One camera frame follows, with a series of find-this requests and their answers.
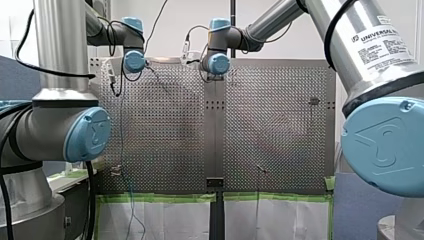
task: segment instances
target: light blue joint cap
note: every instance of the light blue joint cap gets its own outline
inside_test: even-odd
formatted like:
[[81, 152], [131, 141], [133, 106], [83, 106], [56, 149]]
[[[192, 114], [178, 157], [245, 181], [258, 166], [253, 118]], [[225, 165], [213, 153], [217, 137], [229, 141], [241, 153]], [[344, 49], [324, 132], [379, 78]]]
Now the light blue joint cap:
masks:
[[140, 51], [131, 50], [124, 57], [125, 68], [131, 73], [139, 73], [146, 66], [144, 54]]
[[143, 22], [135, 17], [123, 17], [122, 21], [131, 27], [138, 29], [140, 32], [143, 32]]
[[209, 58], [209, 71], [215, 75], [222, 75], [230, 69], [230, 59], [223, 53], [217, 53]]
[[111, 131], [109, 114], [101, 107], [83, 112], [70, 128], [64, 145], [67, 162], [91, 161], [106, 147]]
[[231, 27], [230, 20], [226, 18], [214, 18], [209, 24], [209, 31], [216, 32]]
[[342, 148], [367, 183], [403, 197], [424, 197], [424, 101], [384, 97], [353, 111]]

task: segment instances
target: label sticker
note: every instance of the label sticker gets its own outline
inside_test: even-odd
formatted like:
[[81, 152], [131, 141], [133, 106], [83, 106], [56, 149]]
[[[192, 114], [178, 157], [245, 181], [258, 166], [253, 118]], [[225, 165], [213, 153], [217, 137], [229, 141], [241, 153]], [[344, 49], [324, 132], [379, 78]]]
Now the label sticker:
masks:
[[385, 25], [391, 25], [392, 24], [392, 19], [390, 19], [387, 16], [381, 15], [381, 16], [377, 16], [378, 20], [380, 21], [381, 24], [385, 24]]
[[392, 25], [380, 25], [352, 37], [360, 59], [369, 73], [394, 64], [415, 62], [405, 42]]

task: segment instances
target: electrical cord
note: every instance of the electrical cord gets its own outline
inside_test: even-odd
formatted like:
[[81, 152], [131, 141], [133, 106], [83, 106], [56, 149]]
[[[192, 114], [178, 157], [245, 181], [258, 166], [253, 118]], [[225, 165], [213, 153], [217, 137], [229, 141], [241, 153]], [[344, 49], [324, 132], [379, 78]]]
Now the electrical cord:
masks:
[[302, 11], [304, 11], [305, 13], [309, 13], [305, 4], [302, 3], [302, 0], [296, 0], [296, 3], [297, 3], [297, 5], [299, 5], [299, 8], [302, 9]]
[[90, 205], [89, 205], [89, 222], [88, 222], [88, 230], [86, 240], [91, 240], [93, 238], [94, 233], [94, 223], [96, 220], [96, 189], [94, 182], [94, 170], [91, 162], [85, 162], [85, 166], [87, 167], [88, 173], [88, 183], [90, 188]]
[[[206, 44], [205, 47], [203, 48], [202, 54], [200, 54], [200, 59], [203, 59], [203, 54], [205, 54], [205, 51], [206, 51], [207, 48], [208, 48], [208, 44]], [[201, 67], [199, 67], [199, 75], [200, 75], [200, 78], [203, 80], [203, 82], [205, 82], [205, 83], [212, 82], [212, 80], [207, 80], [203, 77]]]
[[280, 36], [276, 37], [275, 39], [269, 40], [269, 41], [263, 41], [263, 40], [259, 40], [259, 39], [254, 38], [249, 33], [249, 27], [246, 28], [246, 35], [250, 39], [252, 39], [253, 41], [258, 42], [258, 43], [273, 43], [273, 42], [276, 42], [276, 41], [280, 40], [282, 37], [284, 37], [287, 34], [287, 32], [290, 30], [290, 28], [291, 28], [292, 25], [293, 25], [293, 22], [290, 22], [289, 25], [288, 25], [288, 27], [286, 28], [286, 30]]
[[187, 33], [187, 35], [186, 35], [186, 42], [188, 42], [187, 51], [190, 51], [190, 47], [191, 47], [190, 34], [191, 34], [191, 32], [192, 32], [193, 30], [195, 30], [195, 29], [197, 29], [197, 28], [202, 28], [202, 29], [205, 29], [205, 30], [207, 30], [207, 31], [209, 30], [209, 28], [207, 28], [207, 27], [205, 27], [205, 26], [203, 26], [203, 25], [196, 25], [196, 26], [194, 26], [194, 27], [190, 28], [190, 30], [188, 30], [188, 33]]
[[[143, 43], [144, 43], [143, 33], [140, 30], [132, 27], [131, 25], [128, 25], [128, 24], [121, 22], [121, 21], [109, 21], [108, 19], [106, 19], [104, 17], [100, 17], [100, 16], [98, 18], [107, 23], [106, 31], [107, 31], [107, 39], [108, 39], [108, 42], [109, 42], [109, 55], [111, 57], [115, 55], [116, 45], [117, 45], [117, 37], [118, 37], [117, 34], [116, 34], [116, 30], [113, 28], [113, 24], [121, 24], [121, 25], [127, 27], [128, 29], [134, 31], [136, 34], [139, 35], [141, 41], [143, 41]], [[119, 97], [122, 94], [123, 78], [125, 78], [125, 80], [130, 81], [130, 82], [136, 82], [141, 78], [141, 75], [142, 75], [142, 72], [140, 72], [139, 75], [135, 79], [129, 78], [128, 75], [125, 73], [125, 70], [124, 70], [124, 58], [122, 58], [122, 61], [121, 61], [121, 72], [120, 73], [121, 73], [120, 74], [120, 87], [119, 87], [118, 93], [116, 93], [116, 90], [115, 90], [115, 86], [114, 86], [115, 83], [110, 84], [110, 88], [112, 90], [113, 95], [115, 95], [115, 97]]]
[[161, 9], [160, 9], [160, 11], [159, 11], [159, 14], [158, 14], [158, 16], [156, 17], [155, 23], [153, 24], [152, 32], [150, 33], [150, 36], [147, 38], [147, 42], [146, 42], [146, 49], [145, 49], [145, 51], [144, 51], [144, 53], [145, 53], [145, 54], [147, 53], [147, 48], [149, 47], [150, 39], [152, 39], [152, 37], [153, 37], [153, 33], [155, 32], [156, 25], [158, 24], [158, 21], [159, 21], [159, 19], [160, 19], [160, 16], [162, 15], [162, 12], [163, 12], [163, 10], [165, 9], [165, 6], [166, 6], [166, 4], [168, 3], [168, 1], [169, 1], [169, 0], [165, 0], [165, 1], [163, 2], [162, 7], [161, 7]]
[[[17, 113], [9, 125], [7, 126], [3, 137], [0, 141], [0, 157], [3, 155], [4, 146], [6, 145], [7, 140], [9, 139], [9, 135], [12, 132], [12, 129], [15, 127], [15, 125], [19, 122], [19, 120], [22, 118], [22, 116], [31, 109], [31, 103], [23, 103], [16, 105], [14, 107], [11, 107], [9, 109], [6, 109], [0, 113], [0, 120], [2, 120], [4, 117], [8, 116], [9, 114], [13, 114], [15, 112], [20, 111]], [[3, 195], [3, 201], [4, 201], [4, 207], [6, 212], [6, 229], [7, 229], [7, 238], [8, 240], [14, 240], [13, 235], [13, 221], [12, 221], [12, 208], [10, 205], [10, 197], [9, 192], [7, 190], [6, 182], [4, 180], [4, 175], [0, 174], [0, 188]]]
[[109, 21], [108, 19], [106, 19], [104, 17], [100, 17], [100, 16], [98, 16], [97, 18], [100, 19], [100, 20], [103, 20], [107, 23], [106, 37], [107, 37], [107, 40], [109, 42], [109, 55], [111, 57], [115, 55], [116, 46], [117, 46], [117, 38], [118, 38], [118, 34], [117, 34], [115, 28], [113, 27], [113, 24], [120, 24], [120, 25], [125, 26], [126, 28], [132, 30], [133, 32], [135, 32], [141, 38], [141, 40], [144, 43], [143, 33], [140, 30], [134, 28], [133, 26], [131, 26], [127, 23], [121, 22], [121, 21], [116, 21], [116, 20]]
[[327, 59], [328, 64], [330, 65], [330, 68], [335, 69], [333, 58], [331, 57], [331, 39], [333, 37], [334, 31], [336, 30], [337, 23], [340, 21], [340, 19], [343, 17], [343, 15], [346, 13], [346, 11], [356, 2], [357, 0], [347, 0], [343, 5], [340, 7], [339, 11], [336, 13], [334, 18], [331, 20], [330, 25], [328, 26], [327, 33], [325, 34], [324, 38], [324, 53], [325, 58]]
[[94, 75], [94, 74], [74, 74], [74, 73], [65, 73], [65, 72], [54, 71], [54, 70], [50, 70], [50, 69], [41, 68], [39, 66], [35, 66], [35, 65], [25, 63], [24, 61], [22, 61], [19, 55], [20, 55], [20, 52], [22, 50], [22, 47], [24, 46], [24, 44], [25, 44], [25, 42], [28, 38], [28, 34], [29, 34], [30, 29], [31, 29], [31, 22], [32, 22], [33, 17], [34, 17], [34, 9], [29, 14], [24, 36], [23, 36], [22, 40], [19, 42], [18, 48], [16, 49], [16, 52], [15, 52], [15, 59], [19, 64], [21, 64], [21, 65], [23, 65], [27, 68], [39, 71], [39, 72], [48, 73], [48, 74], [52, 74], [52, 75], [59, 76], [59, 77], [82, 77], [82, 78], [88, 78], [88, 79], [93, 79], [93, 78], [96, 77], [96, 75]]
[[119, 109], [119, 135], [120, 135], [120, 142], [121, 142], [121, 149], [120, 149], [120, 162], [121, 162], [121, 166], [122, 166], [122, 172], [121, 172], [121, 177], [122, 180], [124, 182], [125, 185], [127, 185], [128, 188], [128, 192], [130, 194], [130, 201], [131, 201], [131, 217], [130, 217], [130, 222], [128, 224], [128, 230], [127, 230], [127, 236], [126, 236], [126, 240], [128, 240], [129, 234], [130, 234], [130, 230], [131, 230], [131, 224], [133, 219], [136, 219], [137, 222], [142, 226], [143, 228], [143, 235], [141, 237], [141, 240], [144, 239], [145, 233], [146, 233], [146, 227], [144, 226], [143, 222], [140, 221], [140, 219], [135, 215], [135, 201], [134, 201], [134, 196], [133, 196], [133, 187], [132, 187], [132, 183], [131, 180], [128, 179], [126, 177], [126, 164], [124, 162], [124, 152], [125, 152], [125, 139], [124, 139], [124, 127], [123, 127], [123, 109], [124, 109], [124, 100], [125, 100], [125, 96], [126, 96], [126, 84], [123, 85], [123, 90], [122, 90], [122, 96], [120, 99], [120, 109]]

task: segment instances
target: white wall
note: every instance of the white wall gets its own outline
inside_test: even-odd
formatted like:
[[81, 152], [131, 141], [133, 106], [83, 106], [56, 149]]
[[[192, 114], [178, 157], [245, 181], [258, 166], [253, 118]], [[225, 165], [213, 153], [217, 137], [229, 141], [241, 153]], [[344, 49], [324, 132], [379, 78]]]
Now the white wall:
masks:
[[[14, 57], [14, 51], [21, 40], [33, 8], [32, 0], [0, 0], [0, 55]], [[38, 64], [35, 25], [32, 28], [20, 57], [26, 62]]]
[[[420, 20], [420, 15], [424, 12], [423, 0], [378, 1], [402, 34], [410, 50], [416, 54], [417, 59], [424, 58], [424, 42], [420, 41], [424, 31], [424, 24], [421, 24]], [[237, 2], [237, 25], [244, 27], [255, 21], [276, 0], [238, 0]], [[119, 19], [124, 16], [141, 18], [145, 26], [145, 35], [148, 36], [162, 3], [162, 0], [111, 0], [112, 18]], [[188, 29], [197, 24], [207, 26], [210, 19], [214, 17], [229, 18], [229, 6], [229, 0], [169, 0], [156, 27], [147, 55], [179, 56]], [[194, 49], [202, 50], [207, 42], [207, 34], [204, 30], [197, 30], [192, 34], [191, 40]], [[321, 38], [307, 15], [297, 19], [284, 38], [267, 44], [261, 52], [248, 55], [240, 52], [237, 54], [240, 58], [324, 59]], [[346, 92], [338, 80], [336, 140], [339, 139], [344, 122], [341, 108], [345, 99]]]

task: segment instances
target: pegboard panel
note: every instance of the pegboard panel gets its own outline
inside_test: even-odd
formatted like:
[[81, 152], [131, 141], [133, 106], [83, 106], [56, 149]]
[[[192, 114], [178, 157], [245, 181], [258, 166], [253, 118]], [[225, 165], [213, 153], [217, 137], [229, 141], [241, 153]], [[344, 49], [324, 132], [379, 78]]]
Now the pegboard panel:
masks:
[[225, 191], [324, 192], [334, 89], [324, 61], [238, 60], [226, 84]]
[[[99, 98], [113, 125], [99, 174], [100, 192], [130, 187], [134, 192], [206, 191], [204, 86], [198, 71], [153, 63], [156, 74], [145, 69], [140, 80], [125, 81], [122, 96], [115, 97], [109, 68], [103, 63]], [[119, 92], [120, 75], [115, 79]]]

